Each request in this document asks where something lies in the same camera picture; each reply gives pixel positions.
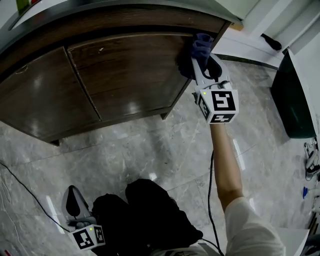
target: blue cloth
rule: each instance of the blue cloth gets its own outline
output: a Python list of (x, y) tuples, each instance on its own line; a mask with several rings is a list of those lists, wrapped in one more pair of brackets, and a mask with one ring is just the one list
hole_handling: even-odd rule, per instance
[(198, 33), (194, 36), (191, 47), (191, 56), (197, 59), (202, 72), (207, 69), (213, 41), (214, 39), (205, 33)]

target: dark wood grain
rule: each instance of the dark wood grain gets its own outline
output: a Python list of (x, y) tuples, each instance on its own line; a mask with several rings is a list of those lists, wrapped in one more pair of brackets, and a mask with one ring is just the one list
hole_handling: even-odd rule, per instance
[(231, 22), (230, 21), (225, 21), (223, 26), (221, 27), (218, 35), (214, 38), (213, 43), (211, 45), (211, 50), (213, 50), (213, 48), (217, 45), (217, 43), (219, 42), (219, 40), (222, 38), (223, 34), (226, 32), (226, 30), (229, 28)]
[(99, 122), (62, 47), (1, 83), (0, 120), (39, 139)]
[(168, 112), (165, 112), (165, 113), (162, 113), (161, 114), (161, 118), (162, 120), (165, 120), (168, 115), (170, 114), (170, 111), (174, 108), (174, 106), (176, 105), (176, 103), (178, 102), (178, 100), (180, 99), (180, 97), (182, 96), (182, 94), (184, 93), (184, 91), (187, 89), (188, 85), (191, 83), (191, 79), (187, 79), (185, 82), (184, 82), (184, 85), (182, 87), (182, 89), (180, 90), (179, 94), (176, 96), (173, 104), (170, 106), (170, 108), (168, 109)]
[[(1, 54), (0, 74), (17, 64), (22, 65), (32, 54), (40, 53), (52, 45), (58, 47), (75, 37), (85, 38), (97, 32), (101, 35), (119, 34), (124, 28), (146, 27), (148, 31), (158, 26), (190, 29), (217, 34), (225, 20), (209, 14), (163, 5), (130, 4), (101, 7), (81, 11), (52, 21), (24, 36)], [(6, 77), (8, 70), (0, 79)]]
[(192, 35), (132, 33), (68, 48), (103, 121), (173, 105), (188, 80), (178, 55)]

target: black cable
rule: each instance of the black cable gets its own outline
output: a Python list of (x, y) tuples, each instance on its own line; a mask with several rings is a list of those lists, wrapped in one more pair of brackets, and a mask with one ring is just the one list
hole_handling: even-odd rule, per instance
[(219, 251), (218, 246), (216, 246), (213, 242), (210, 242), (209, 240), (206, 240), (206, 239), (204, 239), (204, 238), (202, 238), (201, 240), (206, 241), (206, 242), (212, 244), (212, 245)]
[(221, 251), (220, 249), (220, 244), (219, 244), (219, 239), (218, 239), (218, 235), (217, 235), (217, 230), (216, 230), (216, 225), (214, 223), (214, 220), (212, 218), (212, 215), (211, 215), (211, 206), (210, 206), (210, 197), (211, 197), (211, 186), (212, 186), (212, 176), (213, 176), (213, 164), (214, 164), (214, 151), (212, 151), (212, 155), (211, 155), (211, 163), (210, 163), (210, 182), (209, 182), (209, 193), (208, 193), (208, 212), (209, 212), (209, 218), (210, 218), (210, 221), (212, 223), (212, 227), (213, 227), (213, 231), (214, 231), (214, 236), (215, 236), (215, 240), (216, 240), (216, 245), (215, 246), (218, 250), (218, 252), (220, 253), (220, 255), (222, 256), (225, 256), (223, 254), (223, 252)]
[(41, 207), (41, 209), (43, 210), (44, 214), (49, 218), (51, 219), (55, 224), (57, 224), (60, 228), (62, 228), (63, 230), (67, 231), (67, 232), (70, 232), (69, 230), (67, 230), (66, 228), (64, 228), (63, 226), (61, 226), (58, 222), (56, 222), (48, 213), (47, 211), (43, 208), (43, 206), (41, 205), (41, 203), (39, 202), (39, 200), (36, 198), (36, 196), (26, 187), (25, 184), (23, 184), (18, 178), (16, 175), (14, 175), (10, 169), (5, 165), (3, 164), (2, 162), (0, 162), (0, 165), (4, 166), (8, 171), (9, 173), (11, 173), (11, 175), (13, 177), (15, 177), (16, 181), (19, 182), (22, 186), (24, 186), (24, 188), (31, 194), (31, 196), (33, 196), (33, 198), (36, 200), (36, 202), (39, 204), (39, 206)]

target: cabinet door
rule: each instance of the cabinet door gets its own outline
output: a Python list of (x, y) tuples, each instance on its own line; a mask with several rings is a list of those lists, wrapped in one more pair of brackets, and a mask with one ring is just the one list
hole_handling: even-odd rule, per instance
[(61, 47), (31, 61), (0, 84), (0, 120), (46, 141), (99, 118)]
[(170, 107), (187, 78), (177, 58), (191, 34), (110, 36), (68, 48), (103, 121)]

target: forearm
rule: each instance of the forearm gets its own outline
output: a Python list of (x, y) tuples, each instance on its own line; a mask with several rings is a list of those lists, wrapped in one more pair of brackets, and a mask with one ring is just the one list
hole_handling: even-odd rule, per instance
[(224, 124), (210, 125), (214, 149), (214, 176), (223, 210), (243, 197), (239, 166)]

